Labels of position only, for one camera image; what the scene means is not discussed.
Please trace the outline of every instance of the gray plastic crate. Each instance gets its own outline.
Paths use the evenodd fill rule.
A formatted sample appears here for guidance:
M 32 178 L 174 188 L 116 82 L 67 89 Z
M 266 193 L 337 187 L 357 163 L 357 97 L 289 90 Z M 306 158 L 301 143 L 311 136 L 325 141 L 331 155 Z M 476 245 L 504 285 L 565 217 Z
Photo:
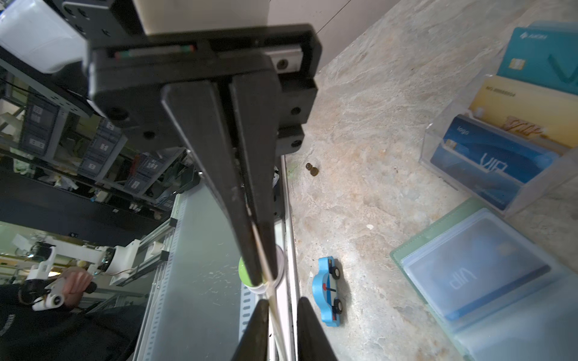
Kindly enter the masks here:
M 150 186 L 150 180 L 151 178 L 144 174 L 135 173 L 127 179 L 127 182 L 124 184 L 124 189 L 128 193 L 140 194 Z
M 51 161 L 68 112 L 34 94 L 28 97 L 19 149 Z
M 88 149 L 86 151 L 86 153 L 84 153 L 84 158 L 89 158 L 89 159 L 93 159 L 95 161 L 98 161 L 100 163 L 104 163 L 104 162 L 106 162 L 108 157 L 105 155 L 93 152 L 90 149 Z
M 121 129 L 106 118 L 103 118 L 98 124 L 97 134 L 111 140 L 113 143 L 118 141 L 123 135 Z
M 46 148 L 48 148 L 48 141 L 31 132 L 26 132 L 20 137 L 19 148 L 32 155 L 42 157 L 46 153 Z
M 140 173 L 153 177 L 159 171 L 159 169 L 162 168 L 162 166 L 165 164 L 165 161 L 166 159 L 158 159 L 151 157 L 150 155 L 141 157 L 138 166 L 138 171 Z
M 173 209 L 173 206 L 175 205 L 175 197 L 171 197 L 171 198 L 167 198 L 164 202 L 162 202 L 161 204 L 158 204 L 158 206 L 161 209 L 164 209 L 165 211 L 170 211 L 171 209 Z
M 104 161 L 102 160 L 84 157 L 82 159 L 82 163 L 80 163 L 80 167 L 78 170 L 80 174 L 96 177 L 100 173 L 103 165 Z
M 96 135 L 90 143 L 88 149 L 90 152 L 98 154 L 106 159 L 110 153 L 112 153 L 114 149 L 114 143 L 100 135 Z

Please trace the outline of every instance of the person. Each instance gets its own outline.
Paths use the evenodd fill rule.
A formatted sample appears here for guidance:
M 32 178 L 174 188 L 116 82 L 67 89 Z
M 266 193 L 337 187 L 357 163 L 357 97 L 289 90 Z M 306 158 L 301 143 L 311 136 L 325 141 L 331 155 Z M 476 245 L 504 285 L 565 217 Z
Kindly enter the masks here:
M 34 311 L 21 285 L 0 285 L 0 360 L 125 361 L 134 350 L 144 307 L 71 312 L 92 275 L 70 267 L 59 277 L 66 279 L 64 304 L 53 310 Z

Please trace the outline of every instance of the toy car wheel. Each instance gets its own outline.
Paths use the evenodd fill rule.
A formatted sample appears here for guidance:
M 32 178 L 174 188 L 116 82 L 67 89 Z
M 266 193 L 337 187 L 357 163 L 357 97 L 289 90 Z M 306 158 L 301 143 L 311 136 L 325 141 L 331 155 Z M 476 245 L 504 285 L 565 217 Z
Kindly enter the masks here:
M 340 315 L 341 312 L 343 312 L 343 304 L 338 299 L 333 300 L 333 313 Z
M 335 278 L 336 280 L 341 278 L 341 270 L 338 269 L 337 267 L 331 267 L 329 272 L 333 275 L 333 278 Z

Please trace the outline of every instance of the screw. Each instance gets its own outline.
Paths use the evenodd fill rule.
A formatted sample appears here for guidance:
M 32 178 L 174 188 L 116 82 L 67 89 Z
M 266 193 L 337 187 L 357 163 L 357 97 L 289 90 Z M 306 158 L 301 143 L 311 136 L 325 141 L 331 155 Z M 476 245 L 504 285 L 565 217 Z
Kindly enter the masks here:
M 278 70 L 285 70 L 285 69 L 287 69 L 288 66 L 289 66 L 289 62 L 287 61 L 287 59 L 281 59 L 280 61 L 277 62 L 277 69 Z

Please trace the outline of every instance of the bolt hole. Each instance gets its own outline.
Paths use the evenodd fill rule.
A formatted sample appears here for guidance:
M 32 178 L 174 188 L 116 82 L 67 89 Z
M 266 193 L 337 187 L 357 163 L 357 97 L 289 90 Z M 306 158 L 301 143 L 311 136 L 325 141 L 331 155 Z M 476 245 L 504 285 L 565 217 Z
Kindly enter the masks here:
M 64 7 L 64 11 L 66 11 L 72 17 L 76 17 L 74 15 L 74 12 L 70 8 L 67 8 L 66 6 Z
M 287 59 L 281 59 L 280 61 L 277 62 L 277 69 L 278 70 L 285 70 L 285 69 L 287 69 L 288 66 L 289 66 L 289 62 L 287 61 Z
M 151 132 L 151 131 L 146 131 L 146 132 L 143 133 L 143 137 L 144 137 L 146 140 L 153 140 L 154 137 L 155 137 L 155 135 L 156 135 L 156 134 L 155 134 L 154 132 Z
M 78 30 L 82 35 L 86 35 L 86 33 L 84 32 L 84 29 L 79 26 L 79 25 L 74 25 L 74 27 L 76 28 L 76 30 Z
M 90 18 L 88 17 L 88 15 L 86 15 L 86 12 L 83 9 L 78 9 L 78 12 L 80 15 L 84 16 L 86 20 L 90 20 Z
M 122 120 L 125 120 L 126 118 L 128 118 L 128 112 L 126 110 L 124 110 L 123 108 L 117 108 L 117 107 L 110 108 L 106 112 L 106 115 L 108 116 L 108 119 L 117 120 L 117 121 L 122 121 Z

